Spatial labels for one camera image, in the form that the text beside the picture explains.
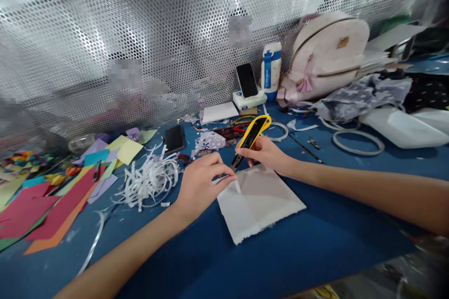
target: tissue box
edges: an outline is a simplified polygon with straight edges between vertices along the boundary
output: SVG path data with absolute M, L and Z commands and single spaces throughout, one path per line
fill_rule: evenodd
M 242 91 L 236 91 L 232 93 L 232 100 L 234 101 L 235 106 L 241 111 L 260 104 L 265 104 L 267 95 L 262 90 L 259 90 L 257 95 L 245 98 L 242 95 Z

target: backpack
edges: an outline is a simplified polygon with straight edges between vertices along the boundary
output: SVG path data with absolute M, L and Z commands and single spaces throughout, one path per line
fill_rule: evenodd
M 343 12 L 311 14 L 300 21 L 290 68 L 280 78 L 282 107 L 321 98 L 351 83 L 363 62 L 368 24 Z

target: blue table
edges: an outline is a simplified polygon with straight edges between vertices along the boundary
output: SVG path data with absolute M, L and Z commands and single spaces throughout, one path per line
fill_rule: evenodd
M 286 124 L 294 116 L 281 114 L 275 104 L 268 106 L 274 121 Z M 348 168 L 396 171 L 449 180 L 445 162 L 449 149 L 401 150 L 383 139 L 386 150 L 377 157 L 360 157 L 335 147 L 333 131 L 315 117 L 297 122 L 297 127 L 319 124 L 319 128 L 294 132 L 279 147 L 288 155 L 316 162 L 297 143 L 307 147 L 326 164 Z M 197 131 L 182 123 L 190 155 Z M 146 145 L 161 141 L 159 134 Z M 315 138 L 321 149 L 307 139 Z M 364 139 L 344 140 L 369 148 Z M 231 162 L 234 148 L 221 149 L 225 163 Z M 136 158 L 146 154 L 142 150 Z M 247 168 L 244 162 L 239 169 Z M 115 174 L 122 175 L 123 167 Z M 0 253 L 0 288 L 3 298 L 49 298 L 78 273 L 98 230 L 94 210 L 111 206 L 111 199 L 122 183 L 120 178 L 94 204 L 77 217 L 61 244 L 29 256 L 23 252 L 29 242 L 20 241 Z M 157 251 L 119 293 L 149 298 L 280 298 L 357 273 L 388 259 L 415 251 L 393 223 L 379 211 L 318 188 L 285 179 L 287 185 L 307 205 L 307 209 L 276 223 L 235 246 L 215 201 L 200 218 Z M 174 202 L 180 183 L 166 201 Z M 119 205 L 107 220 L 91 263 L 154 219 L 164 209 L 144 209 Z

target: perforated metal panel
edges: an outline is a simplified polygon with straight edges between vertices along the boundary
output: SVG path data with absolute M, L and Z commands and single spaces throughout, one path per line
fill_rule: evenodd
M 263 45 L 285 44 L 304 14 L 342 10 L 374 27 L 404 11 L 419 18 L 427 1 L 0 0 L 0 148 L 33 137 L 62 148 L 198 112 L 231 99 L 236 65 L 259 77 Z M 230 15 L 251 16 L 250 48 L 229 47 Z M 111 87 L 109 59 L 141 60 L 142 87 Z

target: black smartphone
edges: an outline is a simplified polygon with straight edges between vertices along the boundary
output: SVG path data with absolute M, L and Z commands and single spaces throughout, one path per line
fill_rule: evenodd
M 184 148 L 184 136 L 180 125 L 165 130 L 165 154 L 170 154 Z
M 243 97 L 248 98 L 257 95 L 256 79 L 254 78 L 253 68 L 249 63 L 237 66 L 237 78 Z

